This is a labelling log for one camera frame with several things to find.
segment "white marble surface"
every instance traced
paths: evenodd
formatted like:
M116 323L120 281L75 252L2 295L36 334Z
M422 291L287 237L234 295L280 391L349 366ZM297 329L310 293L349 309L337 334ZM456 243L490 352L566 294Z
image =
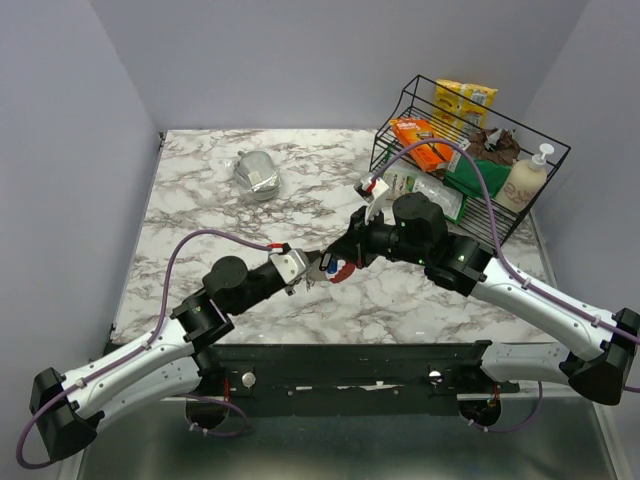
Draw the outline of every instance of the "white marble surface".
M341 235L363 205L353 185L369 165L373 131L213 130L167 136L126 292L112 338L127 342L157 321L162 280L174 246L187 233L218 228L258 243L287 241L321 248ZM243 198L230 169L239 150L265 150L280 169L277 198L256 204ZM507 257L544 279L529 222L505 246ZM169 309L201 287L200 279L224 255L250 268L266 253L227 240L199 237L174 268ZM421 269L379 258L339 285L279 292L234 318L224 343L408 343L548 341L550 337L483 302L433 286Z

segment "black base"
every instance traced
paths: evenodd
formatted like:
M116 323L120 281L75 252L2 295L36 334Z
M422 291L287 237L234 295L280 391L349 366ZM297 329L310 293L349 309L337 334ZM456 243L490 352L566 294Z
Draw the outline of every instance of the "black base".
M227 378L232 402L250 417L459 415L458 394L494 391L480 369L489 343L219 345L212 350L224 368L204 378L197 393L222 395ZM242 382L248 372L256 378L250 387ZM501 391L518 386L505 383ZM215 414L220 407L189 403L188 410Z

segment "white wall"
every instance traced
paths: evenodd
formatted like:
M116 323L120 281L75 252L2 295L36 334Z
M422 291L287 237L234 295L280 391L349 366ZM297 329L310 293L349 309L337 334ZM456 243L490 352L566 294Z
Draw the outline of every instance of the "white wall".
M379 127L416 73L524 114L585 0L91 0L151 117L185 127Z
M639 45L637 0L591 0L525 117L573 147L536 208L559 286L614 311L640 312ZM640 478L640 396L614 413Z
M158 137L85 0L4 2L0 65L0 478L52 478L13 458L31 382L105 344Z

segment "food package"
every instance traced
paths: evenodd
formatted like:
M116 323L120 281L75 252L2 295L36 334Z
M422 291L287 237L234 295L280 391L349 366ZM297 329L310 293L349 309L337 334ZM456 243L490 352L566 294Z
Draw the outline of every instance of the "food package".
M444 79L436 80L436 84L435 103L439 108L434 109L433 113L437 120L454 127L448 137L450 140L457 140L460 136L466 138L484 127L487 109L471 101L489 108L498 92L497 89ZM463 118L478 128L456 117Z
M396 138L405 147L426 138L439 136L431 124L422 118L393 118L389 123ZM453 156L451 147L441 143L421 145L409 153L425 172L447 168L447 164Z

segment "soap dispenser bottle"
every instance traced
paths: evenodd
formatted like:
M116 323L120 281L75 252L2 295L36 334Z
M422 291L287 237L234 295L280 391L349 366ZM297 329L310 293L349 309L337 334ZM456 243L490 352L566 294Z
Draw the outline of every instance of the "soap dispenser bottle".
M553 151L552 145L543 143L540 145L540 153L516 162L496 195L496 203L512 212L523 210L547 181L544 165L547 163L546 156Z

